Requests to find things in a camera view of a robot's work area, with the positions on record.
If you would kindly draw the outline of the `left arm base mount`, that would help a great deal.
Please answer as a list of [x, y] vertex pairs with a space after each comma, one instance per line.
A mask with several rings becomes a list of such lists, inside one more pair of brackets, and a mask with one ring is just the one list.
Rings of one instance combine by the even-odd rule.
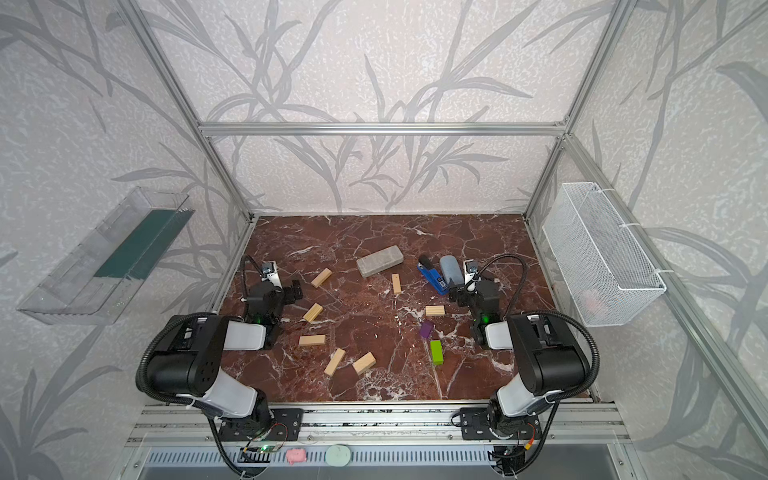
[[277, 408], [268, 414], [241, 419], [225, 418], [218, 428], [223, 442], [276, 441], [292, 442], [299, 437], [304, 411], [300, 408]]

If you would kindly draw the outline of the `wood block mid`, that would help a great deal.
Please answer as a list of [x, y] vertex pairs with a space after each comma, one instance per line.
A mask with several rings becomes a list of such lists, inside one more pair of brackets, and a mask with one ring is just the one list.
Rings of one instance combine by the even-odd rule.
[[323, 312], [323, 310], [324, 308], [322, 305], [315, 303], [306, 311], [306, 313], [303, 315], [303, 319], [307, 322], [313, 322]]

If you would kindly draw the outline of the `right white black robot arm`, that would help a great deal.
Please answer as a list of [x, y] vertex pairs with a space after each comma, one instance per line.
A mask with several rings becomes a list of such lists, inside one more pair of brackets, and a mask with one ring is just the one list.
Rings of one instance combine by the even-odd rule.
[[449, 289], [472, 315], [471, 332], [488, 350], [513, 353], [516, 374], [489, 400], [487, 424], [499, 432], [585, 392], [600, 368], [598, 346], [578, 321], [554, 310], [503, 313], [500, 288], [488, 280]]

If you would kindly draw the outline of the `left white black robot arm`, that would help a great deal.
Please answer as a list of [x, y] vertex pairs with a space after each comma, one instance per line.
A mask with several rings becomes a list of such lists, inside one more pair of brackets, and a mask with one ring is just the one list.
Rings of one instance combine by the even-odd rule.
[[297, 280], [287, 286], [263, 280], [245, 295], [242, 316], [198, 312], [171, 317], [142, 355], [137, 388], [154, 400], [196, 407], [210, 418], [267, 428], [272, 414], [266, 395], [224, 372], [223, 354], [273, 348], [284, 307], [302, 298]]

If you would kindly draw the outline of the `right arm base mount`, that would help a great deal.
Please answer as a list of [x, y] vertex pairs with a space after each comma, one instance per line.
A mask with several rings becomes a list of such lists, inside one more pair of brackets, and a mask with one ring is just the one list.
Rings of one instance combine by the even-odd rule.
[[461, 408], [451, 422], [461, 430], [463, 440], [530, 442], [542, 435], [537, 415], [509, 417], [490, 406]]

